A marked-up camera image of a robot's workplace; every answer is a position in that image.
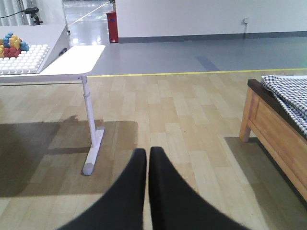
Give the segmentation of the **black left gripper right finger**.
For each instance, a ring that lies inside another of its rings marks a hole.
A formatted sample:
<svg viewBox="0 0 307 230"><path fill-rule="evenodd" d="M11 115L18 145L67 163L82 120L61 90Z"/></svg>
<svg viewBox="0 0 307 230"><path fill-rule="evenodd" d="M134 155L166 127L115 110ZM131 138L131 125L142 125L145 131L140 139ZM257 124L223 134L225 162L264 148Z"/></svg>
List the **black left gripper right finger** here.
<svg viewBox="0 0 307 230"><path fill-rule="evenodd" d="M151 147L149 200L155 230L244 230L198 195L162 147Z"/></svg>

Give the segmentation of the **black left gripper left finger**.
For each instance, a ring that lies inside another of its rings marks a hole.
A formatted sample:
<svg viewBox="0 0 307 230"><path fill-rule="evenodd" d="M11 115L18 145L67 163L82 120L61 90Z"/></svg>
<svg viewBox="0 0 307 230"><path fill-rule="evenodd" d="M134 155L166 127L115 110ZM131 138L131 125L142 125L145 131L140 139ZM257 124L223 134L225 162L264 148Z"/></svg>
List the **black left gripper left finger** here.
<svg viewBox="0 0 307 230"><path fill-rule="evenodd" d="M142 230L146 152L135 149L108 191L61 230Z"/></svg>

